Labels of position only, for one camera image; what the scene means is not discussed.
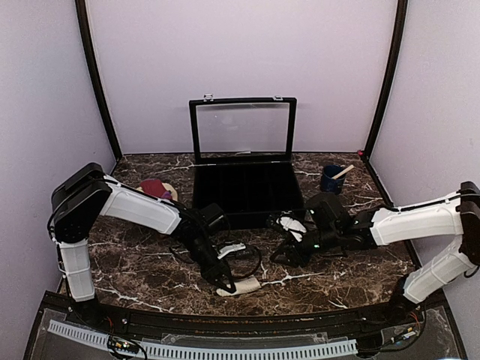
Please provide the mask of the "beige brown block sock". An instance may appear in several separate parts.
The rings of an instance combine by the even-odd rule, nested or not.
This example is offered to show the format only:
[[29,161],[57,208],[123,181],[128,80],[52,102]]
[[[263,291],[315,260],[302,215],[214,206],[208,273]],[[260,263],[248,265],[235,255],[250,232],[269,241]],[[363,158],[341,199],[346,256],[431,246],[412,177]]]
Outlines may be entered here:
[[235,292],[230,293],[223,289],[217,289],[216,293],[222,297],[239,296],[239,295],[255,292],[260,288],[261,288],[260,282],[254,276],[250,276],[248,278],[235,282]]

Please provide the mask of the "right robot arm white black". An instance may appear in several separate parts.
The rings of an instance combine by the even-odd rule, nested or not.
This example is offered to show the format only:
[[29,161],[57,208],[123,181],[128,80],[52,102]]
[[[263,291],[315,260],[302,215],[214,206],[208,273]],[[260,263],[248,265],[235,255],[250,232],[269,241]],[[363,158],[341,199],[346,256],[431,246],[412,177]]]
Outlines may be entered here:
[[314,229],[290,212],[270,215],[268,227],[285,235],[271,255],[274,263],[306,266],[314,254],[333,248],[375,249],[410,239],[452,236],[450,245],[427,265],[401,278],[382,318],[391,326],[403,322],[412,309],[459,275],[479,266],[479,188],[465,181],[454,193],[404,207],[380,207],[351,216],[333,193],[307,201]]

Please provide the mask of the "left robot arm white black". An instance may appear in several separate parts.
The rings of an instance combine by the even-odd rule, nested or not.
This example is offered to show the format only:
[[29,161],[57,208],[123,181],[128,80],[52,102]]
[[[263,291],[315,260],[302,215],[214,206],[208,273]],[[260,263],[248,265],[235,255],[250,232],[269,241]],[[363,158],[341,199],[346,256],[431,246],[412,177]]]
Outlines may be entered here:
[[122,184],[107,175],[98,163],[89,163],[52,193],[52,214],[47,221],[49,237],[59,248],[76,314],[90,327],[106,320],[97,304],[89,260],[88,239],[99,217],[129,221],[181,242],[197,263],[201,276],[228,292],[236,291],[227,261],[214,249],[211,237],[225,221],[221,208],[187,208],[180,202],[161,199]]

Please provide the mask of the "dark blue mug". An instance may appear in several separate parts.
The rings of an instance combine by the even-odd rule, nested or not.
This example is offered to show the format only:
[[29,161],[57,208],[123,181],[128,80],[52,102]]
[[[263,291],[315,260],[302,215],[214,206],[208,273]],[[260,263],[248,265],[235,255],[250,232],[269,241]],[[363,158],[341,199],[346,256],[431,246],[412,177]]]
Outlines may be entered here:
[[339,195],[343,190],[344,180],[346,176],[342,175],[336,179],[333,179],[333,177],[343,170],[344,168],[342,166],[334,164],[324,166],[320,179],[320,190],[322,192]]

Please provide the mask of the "wooden stick in mug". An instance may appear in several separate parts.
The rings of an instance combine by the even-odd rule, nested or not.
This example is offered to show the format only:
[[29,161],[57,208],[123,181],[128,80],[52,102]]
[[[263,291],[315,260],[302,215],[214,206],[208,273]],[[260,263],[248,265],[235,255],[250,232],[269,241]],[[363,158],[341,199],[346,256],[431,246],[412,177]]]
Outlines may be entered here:
[[345,176],[349,171],[353,170],[355,168],[355,166],[353,164],[349,165],[348,167],[346,167],[345,169],[342,169],[339,173],[337,173],[336,175],[334,175],[332,177],[332,179],[334,180],[337,180],[343,176]]

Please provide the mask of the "black display case with lid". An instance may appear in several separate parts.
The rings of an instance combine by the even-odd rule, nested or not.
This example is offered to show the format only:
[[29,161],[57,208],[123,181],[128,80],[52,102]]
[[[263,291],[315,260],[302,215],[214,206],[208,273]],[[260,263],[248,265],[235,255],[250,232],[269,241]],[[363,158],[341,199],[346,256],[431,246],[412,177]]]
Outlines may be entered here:
[[292,164],[296,110],[294,97],[190,100],[193,207],[218,204],[234,230],[264,228],[282,212],[304,218]]

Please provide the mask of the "right black frame post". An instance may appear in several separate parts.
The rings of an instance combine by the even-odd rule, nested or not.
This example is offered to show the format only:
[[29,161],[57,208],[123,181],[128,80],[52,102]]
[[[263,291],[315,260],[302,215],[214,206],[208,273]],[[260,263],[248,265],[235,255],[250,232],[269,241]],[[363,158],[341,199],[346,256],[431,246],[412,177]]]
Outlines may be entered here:
[[374,146],[380,133],[380,128],[386,113],[386,107],[392,90],[392,85],[400,55],[404,27],[407,19],[408,0],[398,0],[394,18],[394,26],[382,86],[379,93],[372,124],[363,150],[363,158],[369,161],[374,151]]

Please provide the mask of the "black frame post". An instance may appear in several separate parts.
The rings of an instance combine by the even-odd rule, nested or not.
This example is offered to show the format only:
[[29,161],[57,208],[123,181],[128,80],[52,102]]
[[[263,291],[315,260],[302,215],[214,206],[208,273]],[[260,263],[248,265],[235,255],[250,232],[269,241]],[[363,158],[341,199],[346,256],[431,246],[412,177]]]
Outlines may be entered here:
[[76,18],[79,26],[79,33],[82,41],[82,48],[91,81],[91,86],[94,92],[94,97],[97,102],[97,108],[100,113],[100,118],[103,124],[103,128],[106,132],[106,136],[109,142],[109,146],[112,150],[113,157],[116,161],[119,161],[122,159],[123,154],[107,105],[107,99],[104,93],[104,87],[98,68],[92,32],[89,24],[87,3],[85,0],[75,0],[74,3],[76,8]]
[[372,124],[363,150],[363,158],[369,161],[374,151],[374,146],[380,133],[380,128],[386,113],[386,107],[392,90],[392,85],[400,55],[404,27],[407,19],[408,0],[398,0],[394,18],[394,26],[382,86],[379,93]]

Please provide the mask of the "left black frame post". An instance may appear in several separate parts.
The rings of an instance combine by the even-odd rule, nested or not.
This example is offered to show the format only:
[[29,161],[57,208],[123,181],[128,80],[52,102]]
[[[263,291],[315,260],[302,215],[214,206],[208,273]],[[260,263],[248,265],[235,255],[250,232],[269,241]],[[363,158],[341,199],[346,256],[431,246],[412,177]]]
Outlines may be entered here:
[[79,33],[82,41],[82,48],[91,81],[91,86],[94,92],[94,97],[97,102],[97,108],[100,113],[100,118],[103,124],[103,128],[106,132],[106,136],[109,142],[109,146],[112,150],[113,157],[116,161],[119,161],[122,159],[123,154],[107,105],[107,99],[104,93],[104,87],[98,68],[92,32],[89,24],[87,3],[85,0],[75,0],[74,3],[76,8],[76,18],[79,26]]

